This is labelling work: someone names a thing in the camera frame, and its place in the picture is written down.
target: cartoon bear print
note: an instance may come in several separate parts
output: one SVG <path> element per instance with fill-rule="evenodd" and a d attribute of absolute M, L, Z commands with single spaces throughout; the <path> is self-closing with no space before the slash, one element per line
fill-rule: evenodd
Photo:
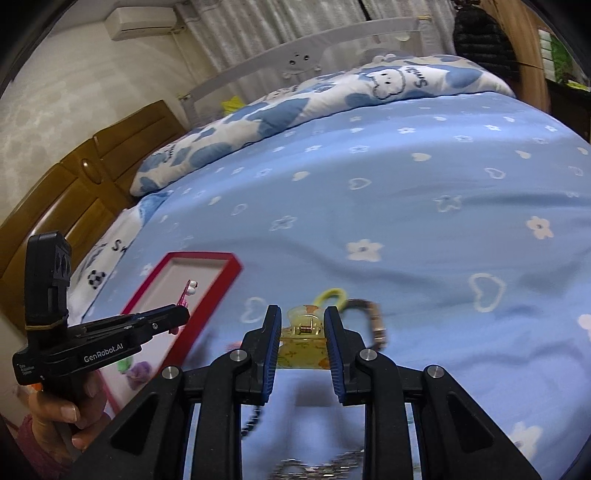
<path fill-rule="evenodd" d="M 402 72 L 394 69 L 384 69 L 367 74 L 374 81 L 374 96 L 385 100 L 392 95 L 398 95 L 406 87 L 406 78 Z"/>

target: yellow ring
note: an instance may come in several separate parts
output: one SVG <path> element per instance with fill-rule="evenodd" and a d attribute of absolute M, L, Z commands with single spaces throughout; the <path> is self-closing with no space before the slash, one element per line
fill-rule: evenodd
<path fill-rule="evenodd" d="M 347 292 L 345 292 L 342 288 L 329 288 L 328 290 L 325 290 L 314 299 L 314 303 L 312 305 L 322 307 L 322 304 L 332 297 L 337 297 L 337 310 L 339 312 L 343 310 L 347 303 Z"/>

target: metal screw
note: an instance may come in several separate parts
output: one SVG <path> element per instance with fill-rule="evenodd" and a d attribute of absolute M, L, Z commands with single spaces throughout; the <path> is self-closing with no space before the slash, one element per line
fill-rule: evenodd
<path fill-rule="evenodd" d="M 443 375 L 445 375 L 445 370 L 439 365 L 430 365 L 427 367 L 427 373 L 429 374 L 429 377 L 441 378 Z"/>
<path fill-rule="evenodd" d="M 166 380 L 172 380 L 173 378 L 176 378 L 179 374 L 178 368 L 176 367 L 165 367 L 164 370 L 162 370 L 162 376 L 166 379 Z"/>
<path fill-rule="evenodd" d="M 359 356 L 366 361 L 375 360 L 378 357 L 378 353 L 371 348 L 365 348 L 359 352 Z"/>
<path fill-rule="evenodd" d="M 248 353 L 244 350 L 233 350 L 230 352 L 230 360 L 233 360 L 234 362 L 242 362 L 247 356 Z"/>

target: wooden headboard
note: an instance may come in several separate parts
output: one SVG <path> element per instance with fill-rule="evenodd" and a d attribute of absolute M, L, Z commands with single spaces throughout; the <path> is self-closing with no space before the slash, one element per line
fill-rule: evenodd
<path fill-rule="evenodd" d="M 141 161 L 186 131 L 164 101 L 97 132 L 53 165 L 0 226 L 0 310 L 24 332 L 24 273 L 31 235 L 58 230 L 72 246 L 72 269 L 119 213 Z"/>

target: finger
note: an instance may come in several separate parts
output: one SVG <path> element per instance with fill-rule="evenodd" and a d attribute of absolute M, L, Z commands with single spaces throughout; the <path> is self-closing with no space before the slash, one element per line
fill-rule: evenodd
<path fill-rule="evenodd" d="M 80 410 L 72 402 L 57 398 L 47 392 L 29 395 L 29 409 L 33 417 L 44 421 L 75 423 L 80 420 Z"/>
<path fill-rule="evenodd" d="M 106 413 L 103 413 L 90 427 L 79 431 L 72 437 L 72 445 L 84 452 L 110 421 L 111 418 Z"/>
<path fill-rule="evenodd" d="M 103 380 L 97 371 L 89 373 L 84 384 L 84 392 L 90 398 L 97 395 L 98 392 L 103 390 Z"/>
<path fill-rule="evenodd" d="M 98 421 L 107 403 L 107 394 L 104 390 L 98 392 L 93 398 L 84 399 L 80 405 L 80 419 L 76 422 L 79 429 L 85 429 Z"/>

